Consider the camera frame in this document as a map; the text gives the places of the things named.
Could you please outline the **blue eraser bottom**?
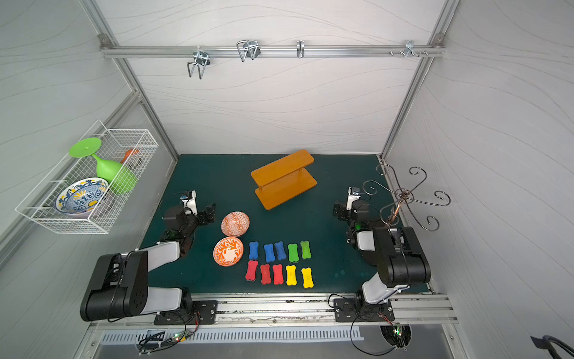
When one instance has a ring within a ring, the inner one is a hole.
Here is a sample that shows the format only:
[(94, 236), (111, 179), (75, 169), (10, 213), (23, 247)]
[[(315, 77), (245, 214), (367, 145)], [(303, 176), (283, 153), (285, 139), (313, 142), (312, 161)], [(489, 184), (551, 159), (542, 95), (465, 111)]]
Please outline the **blue eraser bottom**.
[(259, 258), (259, 243), (250, 242), (249, 243), (249, 260), (258, 260)]
[(275, 251), (277, 253), (276, 259), (278, 261), (282, 261), (282, 260), (285, 260), (287, 258), (287, 254), (286, 254), (283, 242), (275, 242), (274, 248), (275, 248)]
[(274, 253), (274, 245), (273, 244), (264, 245), (264, 251), (265, 251), (265, 261), (267, 263), (273, 263), (276, 260)]

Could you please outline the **green eraser bottom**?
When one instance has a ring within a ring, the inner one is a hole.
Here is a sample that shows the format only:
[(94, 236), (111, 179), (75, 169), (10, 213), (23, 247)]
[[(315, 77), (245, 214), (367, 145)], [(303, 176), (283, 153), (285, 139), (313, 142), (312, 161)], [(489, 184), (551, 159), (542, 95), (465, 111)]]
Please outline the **green eraser bottom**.
[(301, 248), (301, 258), (304, 260), (308, 260), (312, 258), (312, 252), (310, 249), (310, 243), (309, 241), (302, 241), (300, 243), (300, 248)]
[(290, 263), (298, 263), (300, 260), (298, 252), (298, 244), (291, 243), (288, 244), (288, 260)]

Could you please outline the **orange wooden two-tier shelf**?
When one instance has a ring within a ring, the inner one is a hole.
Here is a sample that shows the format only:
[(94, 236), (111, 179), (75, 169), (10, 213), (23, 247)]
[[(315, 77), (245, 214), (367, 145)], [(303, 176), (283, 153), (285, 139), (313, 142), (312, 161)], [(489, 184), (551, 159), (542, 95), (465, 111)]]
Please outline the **orange wooden two-tier shelf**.
[(306, 170), (314, 157), (307, 150), (284, 156), (251, 172), (258, 188), (255, 193), (266, 210), (305, 193), (317, 186), (316, 179)]

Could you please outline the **pink eraser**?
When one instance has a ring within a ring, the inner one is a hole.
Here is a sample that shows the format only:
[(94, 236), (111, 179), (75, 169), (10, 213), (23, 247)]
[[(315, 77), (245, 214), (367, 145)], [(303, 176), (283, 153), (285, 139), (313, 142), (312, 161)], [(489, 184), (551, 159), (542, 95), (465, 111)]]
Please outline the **pink eraser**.
[(246, 281), (255, 281), (257, 279), (257, 267), (259, 262), (257, 260), (249, 260), (248, 268), (245, 275)]

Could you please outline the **yellow eraser top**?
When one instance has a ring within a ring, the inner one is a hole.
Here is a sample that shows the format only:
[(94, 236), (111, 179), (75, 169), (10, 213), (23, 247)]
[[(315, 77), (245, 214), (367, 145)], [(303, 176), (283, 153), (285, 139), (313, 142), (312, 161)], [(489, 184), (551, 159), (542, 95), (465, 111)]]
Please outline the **yellow eraser top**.
[(302, 278), (303, 278), (303, 288), (311, 289), (314, 287), (313, 277), (312, 277), (312, 269), (311, 268), (303, 268), (301, 269)]
[(297, 270), (297, 268), (294, 265), (286, 266), (286, 274), (287, 274), (286, 285), (287, 286), (292, 287), (292, 286), (297, 285), (296, 270)]

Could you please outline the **red eraser top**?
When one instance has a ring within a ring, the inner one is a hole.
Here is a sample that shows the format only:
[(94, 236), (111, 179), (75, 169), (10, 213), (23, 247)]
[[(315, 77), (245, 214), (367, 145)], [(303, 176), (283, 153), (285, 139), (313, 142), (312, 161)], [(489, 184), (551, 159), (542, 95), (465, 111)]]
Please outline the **red eraser top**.
[(271, 270), (269, 264), (261, 265), (260, 267), (261, 272), (261, 284), (267, 285), (271, 283)]
[(285, 283), (283, 276), (283, 266), (281, 264), (273, 265), (272, 269), (274, 285), (283, 285)]

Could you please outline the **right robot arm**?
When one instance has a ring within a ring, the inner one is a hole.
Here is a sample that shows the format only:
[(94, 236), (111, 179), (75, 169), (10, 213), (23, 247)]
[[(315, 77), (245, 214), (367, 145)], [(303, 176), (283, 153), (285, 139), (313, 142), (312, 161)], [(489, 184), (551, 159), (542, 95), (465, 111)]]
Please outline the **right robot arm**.
[(414, 229), (392, 225), (394, 215), (387, 220), (371, 220), (370, 208), (360, 199), (333, 205), (333, 216), (348, 224), (348, 244), (377, 269), (355, 294), (358, 313), (388, 305), (394, 295), (431, 279), (430, 265)]

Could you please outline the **orange geometric pattern bowl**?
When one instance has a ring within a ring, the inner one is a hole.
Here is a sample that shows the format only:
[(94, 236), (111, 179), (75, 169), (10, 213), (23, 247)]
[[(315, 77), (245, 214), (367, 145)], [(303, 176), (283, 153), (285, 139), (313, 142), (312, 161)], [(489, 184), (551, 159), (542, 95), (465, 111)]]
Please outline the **orange geometric pattern bowl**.
[(221, 230), (226, 236), (239, 237), (244, 235), (251, 224), (249, 216), (244, 212), (231, 212), (221, 222)]

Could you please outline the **orange floral pattern bowl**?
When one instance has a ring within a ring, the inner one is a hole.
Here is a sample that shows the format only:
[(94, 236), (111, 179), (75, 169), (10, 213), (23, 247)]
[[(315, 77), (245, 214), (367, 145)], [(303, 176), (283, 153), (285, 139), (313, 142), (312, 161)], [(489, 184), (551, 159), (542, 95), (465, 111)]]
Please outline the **orange floral pattern bowl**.
[(244, 252), (243, 242), (237, 237), (228, 236), (215, 245), (212, 256), (219, 266), (230, 267), (242, 259)]

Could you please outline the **blue yellow ceramic bowl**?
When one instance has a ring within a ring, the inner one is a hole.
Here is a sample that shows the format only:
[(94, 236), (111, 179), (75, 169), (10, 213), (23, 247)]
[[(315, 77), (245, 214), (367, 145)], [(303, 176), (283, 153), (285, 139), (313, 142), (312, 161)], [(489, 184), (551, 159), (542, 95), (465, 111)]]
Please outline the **blue yellow ceramic bowl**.
[(55, 200), (55, 209), (66, 215), (83, 215), (95, 209), (109, 189), (100, 177), (81, 179), (69, 185)]

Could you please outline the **double prong metal hook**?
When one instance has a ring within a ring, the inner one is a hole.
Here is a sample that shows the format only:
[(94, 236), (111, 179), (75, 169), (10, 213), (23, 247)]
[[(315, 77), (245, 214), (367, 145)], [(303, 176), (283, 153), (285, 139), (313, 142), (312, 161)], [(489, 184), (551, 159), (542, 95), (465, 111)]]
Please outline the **double prong metal hook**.
[(194, 73), (197, 73), (198, 78), (202, 79), (206, 68), (211, 64), (210, 55), (198, 48), (192, 54), (192, 60), (187, 63), (188, 77), (191, 78)]

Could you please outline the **small metal hook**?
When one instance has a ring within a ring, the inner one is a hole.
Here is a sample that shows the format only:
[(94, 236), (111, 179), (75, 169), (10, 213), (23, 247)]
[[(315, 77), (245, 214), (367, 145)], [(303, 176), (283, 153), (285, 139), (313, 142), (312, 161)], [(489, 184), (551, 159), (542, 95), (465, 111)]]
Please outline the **small metal hook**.
[(303, 40), (298, 40), (296, 43), (296, 52), (298, 58), (304, 58), (305, 56), (305, 43)]

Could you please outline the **looped metal hook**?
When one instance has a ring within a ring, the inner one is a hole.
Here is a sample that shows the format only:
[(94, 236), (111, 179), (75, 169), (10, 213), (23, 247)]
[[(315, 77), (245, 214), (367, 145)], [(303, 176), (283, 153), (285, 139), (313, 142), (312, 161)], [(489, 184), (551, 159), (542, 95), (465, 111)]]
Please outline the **looped metal hook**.
[(248, 58), (255, 60), (261, 55), (261, 49), (256, 40), (240, 40), (236, 43), (236, 49), (242, 62), (245, 62)]

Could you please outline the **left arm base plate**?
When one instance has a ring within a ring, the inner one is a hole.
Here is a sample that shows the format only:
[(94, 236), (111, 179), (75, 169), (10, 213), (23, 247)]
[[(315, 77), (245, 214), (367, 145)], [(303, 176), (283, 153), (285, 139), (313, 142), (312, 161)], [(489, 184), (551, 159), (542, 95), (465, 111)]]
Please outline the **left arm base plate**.
[(154, 325), (213, 325), (217, 314), (217, 301), (182, 302), (180, 308), (160, 312), (155, 316)]

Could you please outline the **right metal bracket hook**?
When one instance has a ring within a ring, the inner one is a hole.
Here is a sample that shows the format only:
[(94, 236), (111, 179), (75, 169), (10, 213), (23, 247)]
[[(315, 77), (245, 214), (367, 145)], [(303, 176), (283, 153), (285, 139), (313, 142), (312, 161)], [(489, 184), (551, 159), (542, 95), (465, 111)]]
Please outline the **right metal bracket hook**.
[(418, 51), (415, 49), (415, 45), (412, 40), (409, 40), (401, 51), (393, 52), (389, 51), (392, 57), (400, 56), (402, 58), (425, 58), (428, 57), (427, 51)]

